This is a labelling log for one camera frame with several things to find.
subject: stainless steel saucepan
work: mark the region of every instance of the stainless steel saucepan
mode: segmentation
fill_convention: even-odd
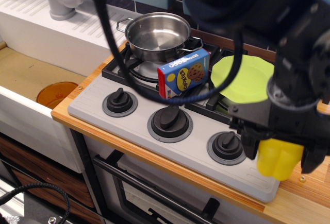
[[[119,28],[123,21],[131,20],[125,30]],[[131,52],[145,62],[170,62],[182,56],[190,38],[191,27],[182,17],[164,12],[149,13],[136,19],[126,18],[117,22],[117,30],[124,32]]]

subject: lime green plate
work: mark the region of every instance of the lime green plate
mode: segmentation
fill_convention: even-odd
[[[211,81],[219,86],[229,74],[234,56],[224,57],[212,68]],[[241,68],[233,82],[220,93],[239,103],[254,103],[267,99],[267,82],[274,73],[274,65],[259,57],[243,55]]]

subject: cereal box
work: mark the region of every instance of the cereal box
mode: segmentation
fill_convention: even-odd
[[[165,99],[181,94],[208,79],[209,52],[199,49],[158,68],[159,94]]]

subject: brown counter surface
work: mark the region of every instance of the brown counter surface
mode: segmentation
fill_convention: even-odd
[[[193,33],[203,37],[204,41],[220,45],[221,48],[232,48],[233,46],[231,40],[222,37],[201,34],[198,31]],[[248,45],[245,48],[251,55],[260,56],[270,61],[274,60],[274,52]],[[70,116],[67,108],[71,101],[101,73],[101,70],[112,59],[112,56],[107,58],[52,111],[54,120],[273,223],[330,223],[330,157],[327,157],[317,170],[308,175],[301,175],[300,165],[297,165],[291,177],[281,182],[274,200],[263,203],[154,152]],[[300,181],[302,176],[305,177],[306,182]]]

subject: black knob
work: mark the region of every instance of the black knob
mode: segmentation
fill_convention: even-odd
[[[119,88],[116,92],[110,94],[107,99],[107,108],[115,113],[126,112],[132,107],[132,105],[133,100],[131,96],[122,88]]]
[[[189,120],[179,106],[168,106],[155,113],[151,127],[159,136],[173,138],[188,130]]]
[[[225,160],[234,160],[243,153],[240,140],[233,131],[220,134],[214,140],[212,149],[217,156]]]

